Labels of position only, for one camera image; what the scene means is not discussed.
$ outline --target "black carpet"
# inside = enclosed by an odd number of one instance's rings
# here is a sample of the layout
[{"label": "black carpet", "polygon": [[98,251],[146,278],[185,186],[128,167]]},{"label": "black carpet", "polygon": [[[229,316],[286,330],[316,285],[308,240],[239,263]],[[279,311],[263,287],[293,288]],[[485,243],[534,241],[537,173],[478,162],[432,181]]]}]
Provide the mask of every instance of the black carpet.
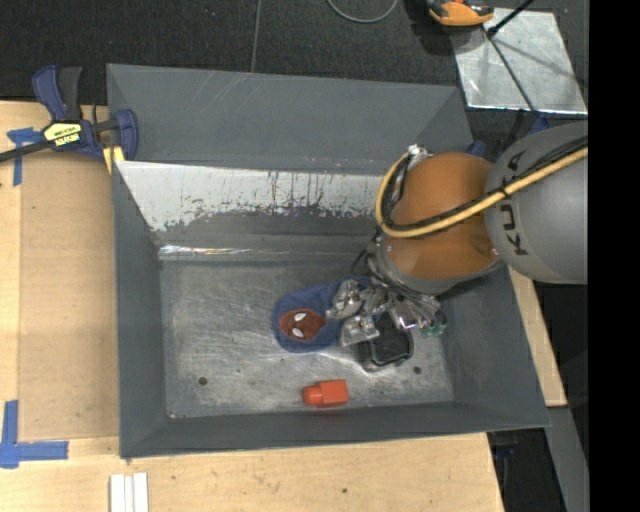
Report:
[{"label": "black carpet", "polygon": [[[385,12],[392,0],[334,3],[352,16],[369,18]],[[519,4],[496,0],[494,6]],[[530,8],[555,14],[588,106],[588,0],[539,0]],[[31,77],[51,63],[85,69],[80,85],[85,104],[106,104],[107,63],[458,84],[450,39],[419,0],[400,0],[376,24],[347,21],[325,0],[5,2],[0,49],[2,99],[33,100]],[[474,136],[494,144],[506,139],[515,118],[513,112],[468,112]],[[588,455],[586,365],[577,376],[576,365],[569,365],[586,352],[586,289],[537,283],[561,371],[564,363],[572,368],[565,382],[585,388],[574,412]],[[507,510],[564,510],[543,432],[513,435],[517,444],[507,458]],[[498,469],[502,475],[502,466]]]}]

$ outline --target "yellow cable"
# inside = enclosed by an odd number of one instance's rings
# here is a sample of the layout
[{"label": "yellow cable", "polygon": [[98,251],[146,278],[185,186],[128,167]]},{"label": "yellow cable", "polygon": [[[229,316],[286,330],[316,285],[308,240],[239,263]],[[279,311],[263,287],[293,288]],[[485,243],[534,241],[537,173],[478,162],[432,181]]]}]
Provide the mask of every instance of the yellow cable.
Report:
[{"label": "yellow cable", "polygon": [[380,184],[380,188],[378,189],[378,196],[376,198],[376,207],[375,207],[376,222],[382,228],[382,231],[384,231],[387,235],[392,236],[394,238],[415,238],[418,236],[428,235],[429,233],[433,233],[434,231],[439,231],[441,229],[448,228],[453,224],[462,222],[463,220],[468,219],[469,217],[476,215],[477,213],[480,213],[483,210],[486,210],[490,206],[493,206],[494,204],[503,200],[505,197],[513,194],[514,192],[518,192],[519,190],[522,190],[523,188],[528,187],[529,185],[532,185],[533,183],[536,183],[537,181],[540,181],[543,178],[546,178],[547,176],[553,174],[554,172],[557,172],[560,169],[564,169],[565,167],[571,165],[574,162],[577,162],[578,160],[582,160],[583,158],[586,158],[587,155],[588,155],[588,147],[579,149],[578,151],[570,153],[569,155],[561,158],[560,160],[557,160],[549,165],[546,165],[541,169],[538,169],[537,171],[531,173],[526,178],[523,178],[521,180],[516,181],[515,183],[505,186],[503,190],[495,191],[493,194],[486,197],[479,203],[476,203],[473,206],[470,206],[469,208],[466,208],[463,211],[458,212],[457,214],[452,215],[447,219],[443,219],[439,222],[434,222],[433,224],[429,224],[428,226],[410,229],[408,231],[399,231],[385,224],[384,218],[382,216],[382,198],[384,196],[384,191],[387,187],[387,184],[391,179],[391,176],[394,174],[400,162],[402,162],[402,160],[406,158],[407,155],[405,154],[395,164],[391,166],[387,174],[382,179],[382,183]]}]

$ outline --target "blue tape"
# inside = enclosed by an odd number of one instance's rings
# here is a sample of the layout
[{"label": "blue tape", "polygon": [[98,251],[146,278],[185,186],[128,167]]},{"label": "blue tape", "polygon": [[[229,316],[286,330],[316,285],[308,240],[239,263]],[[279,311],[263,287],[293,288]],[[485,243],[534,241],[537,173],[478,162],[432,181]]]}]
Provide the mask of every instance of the blue tape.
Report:
[{"label": "blue tape", "polygon": [[548,128],[551,128],[551,124],[547,117],[540,112],[536,112],[536,120],[533,123],[533,126],[529,129],[527,135],[533,135],[534,133],[544,131]]},{"label": "blue tape", "polygon": [[15,469],[20,462],[30,460],[68,459],[69,441],[18,443],[18,401],[4,405],[2,442],[0,442],[0,468]]},{"label": "blue tape", "polygon": [[474,156],[484,156],[484,154],[487,152],[487,145],[479,140],[474,140],[469,147],[467,148],[466,153],[469,153],[470,155],[474,155]]},{"label": "blue tape", "polygon": [[[42,134],[33,128],[21,128],[19,130],[9,130],[7,132],[9,140],[16,145],[16,148],[23,144],[31,144],[44,140]],[[22,183],[22,157],[18,156],[13,164],[13,186],[17,187]]]}]

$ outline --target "yellow clamp label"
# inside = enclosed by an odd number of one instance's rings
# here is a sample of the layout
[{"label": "yellow clamp label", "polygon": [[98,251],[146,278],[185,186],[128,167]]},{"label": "yellow clamp label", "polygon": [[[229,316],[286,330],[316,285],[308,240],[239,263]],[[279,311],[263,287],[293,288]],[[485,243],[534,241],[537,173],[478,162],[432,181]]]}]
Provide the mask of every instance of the yellow clamp label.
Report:
[{"label": "yellow clamp label", "polygon": [[44,132],[44,138],[49,142],[53,141],[56,146],[64,146],[80,140],[82,126],[79,124],[54,123]]}]

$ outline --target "orange object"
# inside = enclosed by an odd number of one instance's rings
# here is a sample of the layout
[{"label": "orange object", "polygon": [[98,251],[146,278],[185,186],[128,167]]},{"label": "orange object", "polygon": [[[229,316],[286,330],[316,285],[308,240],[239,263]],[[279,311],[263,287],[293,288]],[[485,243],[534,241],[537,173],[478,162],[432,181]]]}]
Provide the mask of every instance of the orange object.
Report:
[{"label": "orange object", "polygon": [[[405,192],[391,213],[396,224],[411,224],[443,214],[484,193],[491,163],[467,153],[434,155],[407,173]],[[482,214],[420,239],[392,238],[391,262],[419,279],[456,279],[487,268],[497,253]]]},{"label": "orange object", "polygon": [[442,2],[440,9],[429,9],[429,15],[447,27],[471,27],[481,25],[493,18],[493,8],[488,5],[472,8],[465,0]]},{"label": "orange object", "polygon": [[316,407],[335,407],[349,401],[347,381],[323,380],[315,386],[307,386],[302,391],[302,398],[307,405]]}]

